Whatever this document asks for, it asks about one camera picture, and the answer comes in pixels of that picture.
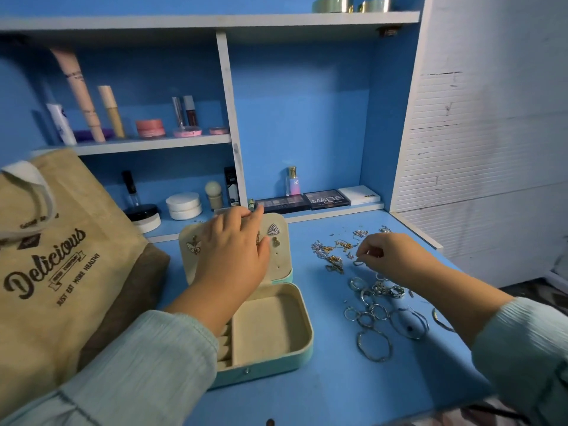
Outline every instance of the white round container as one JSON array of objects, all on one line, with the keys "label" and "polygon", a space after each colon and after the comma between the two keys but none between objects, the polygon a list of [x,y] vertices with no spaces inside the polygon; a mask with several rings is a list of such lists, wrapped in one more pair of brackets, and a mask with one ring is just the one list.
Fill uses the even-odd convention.
[{"label": "white round container", "polygon": [[197,193],[179,193],[169,196],[166,205],[170,212],[183,212],[201,206],[201,200]]},{"label": "white round container", "polygon": [[191,218],[197,217],[197,215],[201,214],[203,209],[201,204],[197,205],[196,207],[189,209],[188,211],[180,211],[174,212],[170,209],[170,217],[172,220],[189,220]]},{"label": "white round container", "polygon": [[151,217],[145,218],[139,221],[133,221],[132,224],[138,227],[142,233],[151,232],[153,229],[160,227],[162,221],[160,220],[160,214],[154,214]]}]

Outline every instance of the white bag handle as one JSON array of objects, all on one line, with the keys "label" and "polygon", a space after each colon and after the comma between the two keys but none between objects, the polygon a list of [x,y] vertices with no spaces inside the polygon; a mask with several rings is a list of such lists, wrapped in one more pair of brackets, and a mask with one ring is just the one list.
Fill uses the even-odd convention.
[{"label": "white bag handle", "polygon": [[51,193],[46,180],[43,178],[36,166],[29,161],[18,161],[17,163],[4,166],[0,170],[9,173],[13,177],[21,179],[24,182],[37,185],[47,205],[47,217],[45,220],[39,221],[32,227],[20,229],[17,232],[0,229],[0,239],[18,240],[26,236],[37,235],[46,228],[57,214],[55,199],[53,198],[53,194]]}]

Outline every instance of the pink compact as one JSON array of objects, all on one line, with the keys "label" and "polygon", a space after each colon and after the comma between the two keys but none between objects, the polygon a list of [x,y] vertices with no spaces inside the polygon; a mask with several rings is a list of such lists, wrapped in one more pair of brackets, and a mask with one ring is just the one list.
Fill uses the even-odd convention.
[{"label": "pink compact", "polygon": [[228,135],[229,128],[227,127],[211,127],[209,128],[210,135]]},{"label": "pink compact", "polygon": [[191,137],[193,135],[201,135],[202,131],[199,127],[192,125],[184,125],[183,127],[174,130],[174,137]]},{"label": "pink compact", "polygon": [[162,137],[166,130],[161,119],[146,119],[136,121],[138,135],[142,138]]}]

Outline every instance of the open jewelry box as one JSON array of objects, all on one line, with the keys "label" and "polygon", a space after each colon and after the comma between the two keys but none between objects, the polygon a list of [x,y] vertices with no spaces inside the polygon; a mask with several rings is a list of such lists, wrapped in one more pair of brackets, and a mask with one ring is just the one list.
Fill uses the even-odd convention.
[{"label": "open jewelry box", "polygon": [[[195,278],[202,229],[203,224],[192,224],[180,233],[189,284]],[[218,338],[217,378],[211,388],[292,371],[312,356],[314,330],[300,289],[292,284],[288,223],[280,214],[265,214],[259,236],[271,238],[268,272]]]}]

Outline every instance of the sleeve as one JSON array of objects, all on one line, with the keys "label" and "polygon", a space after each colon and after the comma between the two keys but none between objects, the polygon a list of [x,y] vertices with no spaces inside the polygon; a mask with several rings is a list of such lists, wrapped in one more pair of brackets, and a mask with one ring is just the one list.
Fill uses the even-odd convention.
[{"label": "sleeve", "polygon": [[564,314],[516,298],[479,333],[472,358],[500,397],[532,423],[568,424],[568,317]]},{"label": "sleeve", "polygon": [[215,379],[217,349],[197,320],[148,311],[70,381],[0,425],[180,425]]}]

